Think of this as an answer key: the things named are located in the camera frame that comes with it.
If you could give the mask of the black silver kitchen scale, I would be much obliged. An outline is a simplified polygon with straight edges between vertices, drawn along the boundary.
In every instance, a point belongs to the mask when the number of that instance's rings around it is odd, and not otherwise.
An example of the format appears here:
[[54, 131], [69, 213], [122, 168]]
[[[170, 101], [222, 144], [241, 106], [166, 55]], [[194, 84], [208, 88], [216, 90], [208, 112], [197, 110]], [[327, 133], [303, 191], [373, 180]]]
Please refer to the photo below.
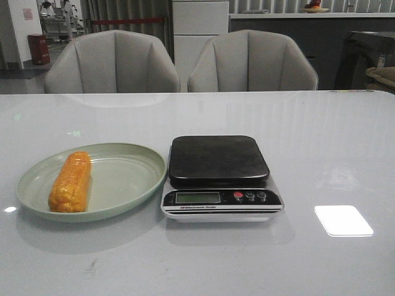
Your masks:
[[160, 205], [179, 222], [264, 222], [285, 205], [256, 140], [242, 135], [172, 141]]

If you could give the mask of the orange corn cob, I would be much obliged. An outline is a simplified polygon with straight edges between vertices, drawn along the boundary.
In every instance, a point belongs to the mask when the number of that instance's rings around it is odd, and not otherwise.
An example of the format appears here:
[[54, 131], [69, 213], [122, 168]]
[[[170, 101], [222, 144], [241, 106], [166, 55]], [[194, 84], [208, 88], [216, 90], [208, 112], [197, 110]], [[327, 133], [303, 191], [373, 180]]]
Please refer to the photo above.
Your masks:
[[77, 151], [65, 160], [52, 185], [48, 198], [52, 212], [84, 212], [88, 204], [91, 159], [87, 152]]

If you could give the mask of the left grey upholstered chair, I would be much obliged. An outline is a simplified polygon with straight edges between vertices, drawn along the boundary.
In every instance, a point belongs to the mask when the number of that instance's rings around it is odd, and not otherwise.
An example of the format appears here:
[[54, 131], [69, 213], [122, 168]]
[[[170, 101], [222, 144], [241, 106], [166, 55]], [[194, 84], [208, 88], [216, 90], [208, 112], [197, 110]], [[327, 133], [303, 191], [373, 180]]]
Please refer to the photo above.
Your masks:
[[180, 79], [159, 38], [124, 30], [69, 42], [44, 79], [47, 94], [177, 93]]

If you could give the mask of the right grey upholstered chair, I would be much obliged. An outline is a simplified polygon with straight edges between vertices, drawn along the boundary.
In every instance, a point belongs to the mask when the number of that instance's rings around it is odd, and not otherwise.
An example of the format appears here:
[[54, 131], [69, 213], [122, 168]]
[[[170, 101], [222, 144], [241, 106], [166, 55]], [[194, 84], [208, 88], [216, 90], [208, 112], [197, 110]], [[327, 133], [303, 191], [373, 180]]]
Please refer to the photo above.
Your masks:
[[289, 36], [240, 30], [208, 40], [188, 78], [188, 91], [315, 91], [318, 75]]

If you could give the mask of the red barrier belt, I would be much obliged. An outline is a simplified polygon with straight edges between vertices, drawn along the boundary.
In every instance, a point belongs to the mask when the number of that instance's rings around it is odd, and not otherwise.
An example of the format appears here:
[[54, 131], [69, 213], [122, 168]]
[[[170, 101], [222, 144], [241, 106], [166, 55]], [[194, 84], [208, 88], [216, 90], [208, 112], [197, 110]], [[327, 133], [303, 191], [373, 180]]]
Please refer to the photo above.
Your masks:
[[145, 24], [145, 23], [164, 23], [166, 17], [159, 18], [138, 18], [123, 20], [91, 20], [92, 25], [129, 25], [129, 24]]

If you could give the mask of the white cabinet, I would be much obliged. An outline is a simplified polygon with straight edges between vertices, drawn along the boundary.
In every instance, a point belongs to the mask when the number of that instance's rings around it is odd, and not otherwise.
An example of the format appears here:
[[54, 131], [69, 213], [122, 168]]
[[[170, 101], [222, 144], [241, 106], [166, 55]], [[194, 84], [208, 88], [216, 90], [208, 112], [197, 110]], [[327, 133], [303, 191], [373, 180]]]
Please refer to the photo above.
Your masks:
[[228, 1], [173, 1], [174, 64], [181, 91], [207, 40], [228, 32]]

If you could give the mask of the beige cushion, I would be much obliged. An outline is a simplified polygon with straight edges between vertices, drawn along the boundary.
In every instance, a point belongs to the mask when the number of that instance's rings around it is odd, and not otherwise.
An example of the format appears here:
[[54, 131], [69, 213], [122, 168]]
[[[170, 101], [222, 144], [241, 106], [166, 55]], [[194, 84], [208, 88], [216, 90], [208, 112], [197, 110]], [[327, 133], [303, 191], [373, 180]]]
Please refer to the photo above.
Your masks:
[[394, 94], [395, 67], [371, 67], [366, 69], [365, 74], [368, 78], [366, 89]]

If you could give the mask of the fruit bowl on counter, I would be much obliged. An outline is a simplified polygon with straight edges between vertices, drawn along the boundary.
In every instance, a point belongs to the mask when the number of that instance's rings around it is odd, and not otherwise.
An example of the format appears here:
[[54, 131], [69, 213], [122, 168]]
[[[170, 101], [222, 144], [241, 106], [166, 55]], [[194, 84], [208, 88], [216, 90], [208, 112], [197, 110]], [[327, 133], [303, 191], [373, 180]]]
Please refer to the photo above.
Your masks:
[[302, 9], [301, 12], [315, 14], [328, 12], [329, 8], [322, 7], [321, 0], [310, 0]]

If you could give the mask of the pale green round plate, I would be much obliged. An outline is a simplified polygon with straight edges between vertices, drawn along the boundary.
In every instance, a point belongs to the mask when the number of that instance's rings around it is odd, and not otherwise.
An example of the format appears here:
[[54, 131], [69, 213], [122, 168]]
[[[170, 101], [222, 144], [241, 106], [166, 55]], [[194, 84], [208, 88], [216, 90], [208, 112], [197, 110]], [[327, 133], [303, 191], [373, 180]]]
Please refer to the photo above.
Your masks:
[[[80, 213], [56, 213], [48, 197], [66, 158], [85, 151], [92, 163], [87, 209]], [[156, 151], [136, 144], [105, 143], [69, 149], [31, 167], [18, 182], [16, 196], [41, 218], [64, 223], [103, 220], [125, 213], [153, 196], [163, 185], [166, 162]]]

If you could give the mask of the red trash bin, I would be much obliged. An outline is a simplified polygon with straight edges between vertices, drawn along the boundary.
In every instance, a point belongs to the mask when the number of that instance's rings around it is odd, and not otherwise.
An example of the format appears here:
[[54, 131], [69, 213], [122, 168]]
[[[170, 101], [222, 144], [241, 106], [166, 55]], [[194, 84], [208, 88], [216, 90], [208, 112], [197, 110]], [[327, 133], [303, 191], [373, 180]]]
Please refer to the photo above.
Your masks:
[[30, 48], [31, 61], [33, 65], [45, 65], [50, 63], [49, 49], [46, 42], [46, 35], [28, 35], [28, 45]]

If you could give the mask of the dark grey counter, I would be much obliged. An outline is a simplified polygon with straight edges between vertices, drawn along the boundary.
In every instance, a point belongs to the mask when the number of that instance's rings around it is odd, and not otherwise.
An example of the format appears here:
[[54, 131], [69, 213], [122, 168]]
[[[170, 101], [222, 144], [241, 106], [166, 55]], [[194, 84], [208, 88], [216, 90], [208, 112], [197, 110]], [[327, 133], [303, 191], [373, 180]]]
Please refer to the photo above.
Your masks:
[[291, 37], [317, 72], [319, 89], [335, 89], [343, 44], [349, 32], [394, 32], [394, 14], [231, 14], [229, 30], [270, 31]]

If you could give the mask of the grey upholstered chair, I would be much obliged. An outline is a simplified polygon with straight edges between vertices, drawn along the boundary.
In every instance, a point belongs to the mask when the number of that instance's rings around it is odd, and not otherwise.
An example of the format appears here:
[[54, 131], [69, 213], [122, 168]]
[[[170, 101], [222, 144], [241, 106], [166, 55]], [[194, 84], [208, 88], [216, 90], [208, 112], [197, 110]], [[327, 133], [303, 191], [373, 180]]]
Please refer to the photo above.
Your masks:
[[124, 30], [69, 42], [44, 79], [47, 94], [177, 93], [180, 79], [159, 38]]
[[188, 78], [188, 91], [315, 91], [318, 75], [289, 36], [240, 30], [208, 40]]

